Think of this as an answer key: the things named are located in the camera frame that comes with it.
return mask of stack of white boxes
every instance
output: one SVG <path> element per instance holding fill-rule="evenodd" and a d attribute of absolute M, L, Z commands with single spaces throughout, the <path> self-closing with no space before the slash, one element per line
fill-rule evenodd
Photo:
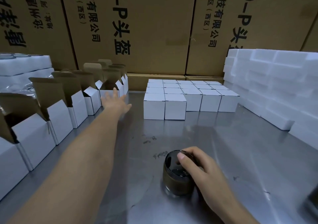
<path fill-rule="evenodd" d="M 26 85 L 30 77 L 49 77 L 53 71 L 50 56 L 0 53 L 0 90 Z"/>
<path fill-rule="evenodd" d="M 318 149 L 318 53 L 230 49 L 223 71 L 241 105 Z"/>
<path fill-rule="evenodd" d="M 186 111 L 235 112 L 238 99 L 219 82 L 149 79 L 144 119 L 185 120 Z"/>

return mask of hand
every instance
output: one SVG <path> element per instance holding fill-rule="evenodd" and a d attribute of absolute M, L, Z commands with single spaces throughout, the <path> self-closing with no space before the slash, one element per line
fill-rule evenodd
<path fill-rule="evenodd" d="M 197 160 L 201 170 L 191 159 L 182 153 L 177 155 L 181 165 L 189 172 L 200 189 L 205 202 L 223 220 L 228 211 L 237 206 L 237 200 L 217 163 L 198 147 L 184 149 Z"/>
<path fill-rule="evenodd" d="M 119 115 L 127 113 L 130 108 L 131 104 L 125 103 L 126 95 L 118 97 L 118 91 L 114 87 L 113 89 L 113 96 L 109 96 L 108 92 L 106 92 L 105 97 L 101 97 L 101 103 L 104 109 L 108 109 L 110 111 L 114 111 Z"/>

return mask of fingernail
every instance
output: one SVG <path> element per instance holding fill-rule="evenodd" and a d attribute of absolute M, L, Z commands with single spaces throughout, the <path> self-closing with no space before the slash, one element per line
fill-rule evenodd
<path fill-rule="evenodd" d="M 183 153 L 178 153 L 177 157 L 179 160 L 182 160 L 185 157 L 185 155 Z"/>

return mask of right arm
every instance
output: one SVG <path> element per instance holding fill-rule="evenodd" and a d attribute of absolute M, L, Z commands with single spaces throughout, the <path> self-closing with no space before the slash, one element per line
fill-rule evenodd
<path fill-rule="evenodd" d="M 189 172 L 200 189 L 205 202 L 225 224 L 259 224 L 237 200 L 217 163 L 198 147 L 184 149 L 198 161 L 201 170 L 191 159 L 178 154 L 181 165 Z"/>

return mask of metal table surface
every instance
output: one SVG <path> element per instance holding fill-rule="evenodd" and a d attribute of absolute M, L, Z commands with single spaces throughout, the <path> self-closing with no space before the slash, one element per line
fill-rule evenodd
<path fill-rule="evenodd" d="M 166 153 L 189 146 L 216 160 L 261 224 L 316 223 L 303 202 L 318 183 L 317 150 L 242 106 L 235 113 L 187 112 L 185 121 L 144 120 L 143 96 L 129 93 L 133 107 L 118 123 L 113 172 L 96 223 L 220 223 L 196 190 L 173 197 L 162 185 Z M 2 199 L 0 223 L 35 192 L 94 118 L 74 129 Z"/>

